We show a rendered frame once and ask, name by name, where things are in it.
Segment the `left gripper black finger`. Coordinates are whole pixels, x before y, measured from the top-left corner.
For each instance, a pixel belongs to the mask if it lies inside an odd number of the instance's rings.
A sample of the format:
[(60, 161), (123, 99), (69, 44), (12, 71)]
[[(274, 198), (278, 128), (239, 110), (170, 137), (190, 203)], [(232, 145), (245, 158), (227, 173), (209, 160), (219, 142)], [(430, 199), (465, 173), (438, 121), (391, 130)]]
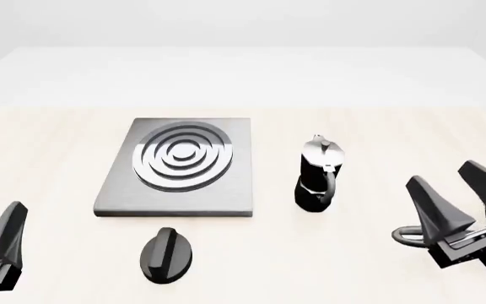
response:
[(0, 260), (3, 264), (23, 268), (22, 237), (28, 209), (12, 202), (0, 216)]

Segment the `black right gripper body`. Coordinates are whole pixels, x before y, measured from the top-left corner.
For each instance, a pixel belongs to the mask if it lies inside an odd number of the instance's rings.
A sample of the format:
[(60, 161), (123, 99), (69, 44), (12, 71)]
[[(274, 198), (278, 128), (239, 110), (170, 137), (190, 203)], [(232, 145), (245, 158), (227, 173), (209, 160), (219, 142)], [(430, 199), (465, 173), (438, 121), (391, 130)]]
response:
[(486, 227), (456, 240), (440, 240), (429, 247), (429, 254), (442, 269), (474, 259), (486, 265)]

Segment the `flat black stove plate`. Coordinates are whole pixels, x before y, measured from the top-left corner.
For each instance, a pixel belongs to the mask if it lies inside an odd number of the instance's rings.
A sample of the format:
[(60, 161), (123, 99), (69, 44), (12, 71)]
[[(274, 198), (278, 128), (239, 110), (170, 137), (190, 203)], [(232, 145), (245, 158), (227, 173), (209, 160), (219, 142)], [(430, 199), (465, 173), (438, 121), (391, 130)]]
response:
[(251, 217), (250, 118), (135, 118), (98, 217)]

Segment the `black and silver moka pot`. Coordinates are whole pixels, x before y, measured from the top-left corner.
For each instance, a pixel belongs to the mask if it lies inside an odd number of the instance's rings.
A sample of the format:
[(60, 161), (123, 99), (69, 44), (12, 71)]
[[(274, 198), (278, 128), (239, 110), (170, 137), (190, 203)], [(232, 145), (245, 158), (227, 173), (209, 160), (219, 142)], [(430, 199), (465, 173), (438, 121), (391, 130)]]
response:
[(315, 134), (300, 154), (300, 175), (294, 188), (294, 200), (306, 212), (324, 212), (337, 190), (337, 177), (345, 153), (336, 143)]

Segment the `round black stove knob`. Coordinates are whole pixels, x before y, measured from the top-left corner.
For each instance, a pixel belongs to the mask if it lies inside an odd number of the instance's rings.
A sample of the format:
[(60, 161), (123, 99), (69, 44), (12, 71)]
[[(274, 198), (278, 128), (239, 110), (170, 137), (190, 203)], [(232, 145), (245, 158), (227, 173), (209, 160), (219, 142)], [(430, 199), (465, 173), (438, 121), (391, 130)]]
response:
[(172, 227), (162, 227), (144, 245), (139, 265), (144, 277), (157, 285), (174, 283), (192, 265), (191, 243)]

